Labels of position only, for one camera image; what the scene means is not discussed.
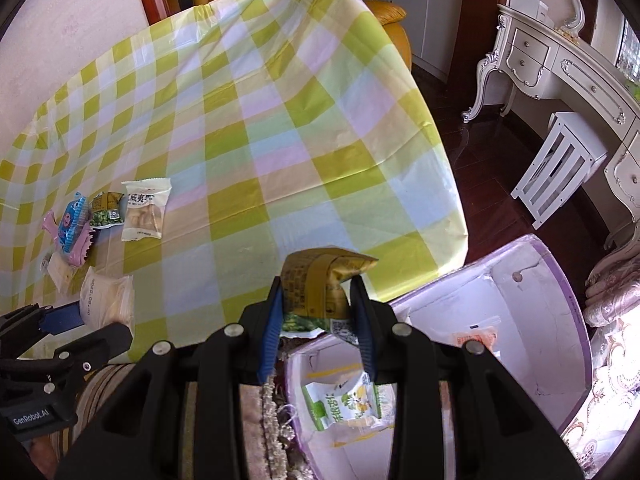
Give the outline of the green pea snack packet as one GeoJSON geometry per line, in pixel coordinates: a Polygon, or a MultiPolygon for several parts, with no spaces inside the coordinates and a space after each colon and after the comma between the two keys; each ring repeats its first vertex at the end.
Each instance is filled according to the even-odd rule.
{"type": "Polygon", "coordinates": [[[358,338],[343,284],[377,263],[377,258],[338,247],[309,248],[288,255],[280,273],[282,333],[312,337],[322,330],[356,346],[358,338]]]}
{"type": "Polygon", "coordinates": [[[104,230],[124,224],[123,198],[124,194],[111,191],[93,197],[90,204],[90,224],[93,229],[104,230]]]}

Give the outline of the clear wafer snack packet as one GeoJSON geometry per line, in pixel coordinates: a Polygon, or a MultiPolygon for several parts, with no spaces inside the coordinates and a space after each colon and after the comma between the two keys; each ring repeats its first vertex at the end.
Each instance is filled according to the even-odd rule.
{"type": "Polygon", "coordinates": [[[72,266],[59,252],[51,252],[44,256],[42,272],[51,279],[56,290],[66,295],[70,291],[72,281],[77,273],[76,266],[72,266]]]}

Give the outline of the white translucent snack packet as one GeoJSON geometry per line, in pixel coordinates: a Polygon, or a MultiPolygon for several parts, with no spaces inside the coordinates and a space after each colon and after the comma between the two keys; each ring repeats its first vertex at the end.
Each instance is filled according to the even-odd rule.
{"type": "Polygon", "coordinates": [[[80,288],[79,312],[90,330],[112,323],[134,330],[134,278],[111,278],[89,266],[80,288]]]}

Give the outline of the pink candy packet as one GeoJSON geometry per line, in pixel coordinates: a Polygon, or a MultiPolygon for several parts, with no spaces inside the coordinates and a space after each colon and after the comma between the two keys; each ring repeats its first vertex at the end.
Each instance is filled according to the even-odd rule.
{"type": "Polygon", "coordinates": [[[94,229],[90,223],[86,223],[77,237],[73,247],[66,252],[66,261],[75,268],[80,268],[86,263],[89,250],[93,244],[94,229]]]}
{"type": "Polygon", "coordinates": [[[46,231],[53,240],[54,249],[60,249],[60,237],[58,236],[58,222],[55,221],[54,212],[49,210],[42,220],[43,231],[46,231]]]}

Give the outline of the blue cartoon snack packet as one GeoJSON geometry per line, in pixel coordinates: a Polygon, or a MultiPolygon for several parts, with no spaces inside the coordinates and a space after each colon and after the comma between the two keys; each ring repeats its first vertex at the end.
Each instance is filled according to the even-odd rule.
{"type": "Polygon", "coordinates": [[[58,222],[58,244],[63,252],[70,252],[89,218],[88,198],[76,192],[65,207],[58,222]]]}

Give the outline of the white nut snack packet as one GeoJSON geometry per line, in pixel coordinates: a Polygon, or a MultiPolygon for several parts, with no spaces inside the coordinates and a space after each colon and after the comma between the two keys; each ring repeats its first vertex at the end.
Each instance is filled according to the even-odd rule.
{"type": "Polygon", "coordinates": [[[172,189],[169,178],[125,181],[125,220],[122,241],[136,242],[144,238],[160,240],[163,235],[166,206],[172,189]]]}

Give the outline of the green white snack packet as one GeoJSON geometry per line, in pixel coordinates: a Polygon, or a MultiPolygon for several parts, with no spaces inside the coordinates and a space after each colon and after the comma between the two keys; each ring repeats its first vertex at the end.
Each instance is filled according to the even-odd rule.
{"type": "Polygon", "coordinates": [[[302,391],[318,431],[336,424],[367,428],[382,422],[378,387],[366,372],[341,376],[337,382],[310,382],[302,391]]]}

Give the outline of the orange label snack packet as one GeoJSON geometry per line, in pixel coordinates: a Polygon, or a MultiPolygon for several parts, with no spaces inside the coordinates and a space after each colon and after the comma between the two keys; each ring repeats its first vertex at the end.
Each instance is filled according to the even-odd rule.
{"type": "Polygon", "coordinates": [[[451,343],[457,347],[462,347],[470,340],[478,341],[484,344],[490,352],[495,352],[495,346],[498,340],[498,328],[495,326],[470,328],[465,332],[457,332],[451,335],[451,343]]]}

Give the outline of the purple white storage box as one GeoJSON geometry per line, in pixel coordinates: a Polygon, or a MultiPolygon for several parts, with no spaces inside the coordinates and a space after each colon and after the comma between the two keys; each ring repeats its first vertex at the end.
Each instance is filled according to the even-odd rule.
{"type": "Polygon", "coordinates": [[[302,387],[364,372],[359,350],[323,336],[286,362],[294,429],[319,479],[578,479],[562,440],[592,384],[574,292],[549,248],[525,235],[379,304],[372,330],[383,419],[318,431],[302,387]],[[495,326],[495,352],[451,335],[495,326]]]}

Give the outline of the green checkered tablecloth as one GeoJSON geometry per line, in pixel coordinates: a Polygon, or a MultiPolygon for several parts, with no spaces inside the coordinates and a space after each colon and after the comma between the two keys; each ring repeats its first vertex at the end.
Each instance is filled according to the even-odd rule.
{"type": "Polygon", "coordinates": [[[171,182],[162,238],[111,229],[89,256],[134,278],[130,360],[236,321],[301,249],[377,258],[383,301],[468,253],[434,119],[362,0],[216,0],[63,84],[2,155],[2,310],[67,302],[41,269],[49,210],[147,178],[171,182]]]}

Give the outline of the small white slatted stool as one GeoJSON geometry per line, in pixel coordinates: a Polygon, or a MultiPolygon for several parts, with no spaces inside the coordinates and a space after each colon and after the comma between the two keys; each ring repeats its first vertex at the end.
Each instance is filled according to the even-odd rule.
{"type": "Polygon", "coordinates": [[[608,150],[582,115],[556,112],[544,144],[511,192],[538,230],[604,163],[608,150]]]}

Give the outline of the pink bedding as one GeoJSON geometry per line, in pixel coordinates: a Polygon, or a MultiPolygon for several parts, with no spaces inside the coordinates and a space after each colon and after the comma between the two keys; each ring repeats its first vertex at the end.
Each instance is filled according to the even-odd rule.
{"type": "Polygon", "coordinates": [[[639,245],[632,255],[593,271],[582,311],[591,327],[604,327],[639,307],[639,245]]]}

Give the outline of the white ornate dressing table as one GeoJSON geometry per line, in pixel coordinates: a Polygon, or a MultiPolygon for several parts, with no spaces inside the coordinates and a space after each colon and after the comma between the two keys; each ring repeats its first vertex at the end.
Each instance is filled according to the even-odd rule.
{"type": "Polygon", "coordinates": [[[639,102],[616,66],[626,18],[614,0],[597,0],[596,30],[580,38],[586,14],[580,0],[508,0],[498,7],[495,45],[477,64],[470,122],[482,109],[491,73],[510,79],[503,114],[517,110],[526,122],[549,131],[556,112],[582,115],[608,154],[585,188],[610,230],[605,246],[614,260],[639,245],[639,102]]]}

